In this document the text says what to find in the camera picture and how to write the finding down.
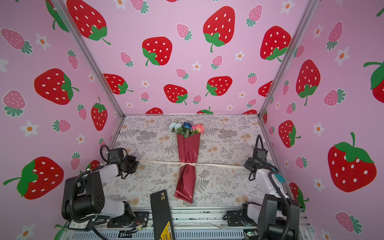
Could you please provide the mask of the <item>white fake flower stem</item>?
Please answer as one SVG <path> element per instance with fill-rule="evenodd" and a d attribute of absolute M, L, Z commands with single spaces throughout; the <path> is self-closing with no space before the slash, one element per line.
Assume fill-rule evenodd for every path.
<path fill-rule="evenodd" d="M 192 129 L 186 129 L 184 128 L 183 124 L 177 122 L 171 123 L 169 125 L 169 130 L 172 133 L 181 135 L 184 139 L 191 137 L 194 133 Z"/>

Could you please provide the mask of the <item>beige ribbon pile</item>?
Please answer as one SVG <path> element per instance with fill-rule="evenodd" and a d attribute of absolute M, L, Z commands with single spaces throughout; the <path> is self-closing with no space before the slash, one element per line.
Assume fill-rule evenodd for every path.
<path fill-rule="evenodd" d="M 244 169 L 244 166 L 239 165 L 221 165 L 221 164 L 209 164 L 209 163 L 181 163 L 181 162 L 166 162 L 166 161 L 153 161 L 153 160 L 139 160 L 139 162 L 143 163 L 157 163 L 157 164 L 168 164 L 168 165 L 191 165 L 191 166 L 213 166 L 213 167 L 221 167 L 221 168 L 229 168 L 229 169 Z"/>

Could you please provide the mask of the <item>dark red wrapping paper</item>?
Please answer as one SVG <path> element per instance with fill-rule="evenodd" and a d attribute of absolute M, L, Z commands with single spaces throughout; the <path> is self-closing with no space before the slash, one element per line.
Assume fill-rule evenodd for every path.
<path fill-rule="evenodd" d="M 184 139 L 177 135 L 179 159 L 181 163 L 197 163 L 201 134 Z M 180 167 L 175 197 L 192 204 L 196 185 L 196 167 L 183 165 Z"/>

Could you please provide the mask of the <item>large pink fake rose stem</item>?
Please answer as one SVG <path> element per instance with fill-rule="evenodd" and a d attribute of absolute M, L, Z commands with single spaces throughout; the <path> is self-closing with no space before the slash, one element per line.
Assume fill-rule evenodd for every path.
<path fill-rule="evenodd" d="M 202 134 L 205 131 L 205 126 L 202 124 L 197 124 L 196 125 L 196 131 L 200 134 Z"/>

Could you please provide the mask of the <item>blue fake rose stem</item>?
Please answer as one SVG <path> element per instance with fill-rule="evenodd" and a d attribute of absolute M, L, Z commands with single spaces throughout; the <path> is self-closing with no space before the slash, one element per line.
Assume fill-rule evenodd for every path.
<path fill-rule="evenodd" d="M 192 128 L 192 125 L 190 123 L 187 123 L 187 122 L 184 122 L 183 126 L 186 129 L 191 129 Z"/>

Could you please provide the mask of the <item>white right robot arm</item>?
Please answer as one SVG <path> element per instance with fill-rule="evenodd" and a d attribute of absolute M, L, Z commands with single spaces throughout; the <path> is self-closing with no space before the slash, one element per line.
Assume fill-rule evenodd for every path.
<path fill-rule="evenodd" d="M 248 180 L 256 181 L 265 194 L 263 203 L 245 201 L 239 210 L 228 211 L 223 220 L 230 227 L 256 227 L 255 240 L 298 240 L 299 203 L 283 193 L 274 181 L 273 175 L 278 175 L 280 171 L 267 162 L 267 155 L 262 136 L 258 135 L 253 155 L 244 164 L 250 172 Z"/>

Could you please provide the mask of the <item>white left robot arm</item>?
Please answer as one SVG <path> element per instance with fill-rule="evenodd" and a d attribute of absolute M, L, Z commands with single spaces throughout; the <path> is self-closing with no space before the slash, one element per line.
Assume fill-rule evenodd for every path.
<path fill-rule="evenodd" d="M 135 232 L 146 223 L 137 218 L 128 202 L 107 199 L 103 184 L 115 177 L 124 180 L 136 172 L 140 162 L 130 156 L 126 149 L 110 149 L 107 145 L 100 146 L 100 155 L 103 164 L 89 167 L 78 176 L 66 180 L 62 217 L 70 223 L 87 223 L 92 230 L 95 225 L 104 223 L 111 223 L 113 227 L 135 224 L 132 230 Z"/>

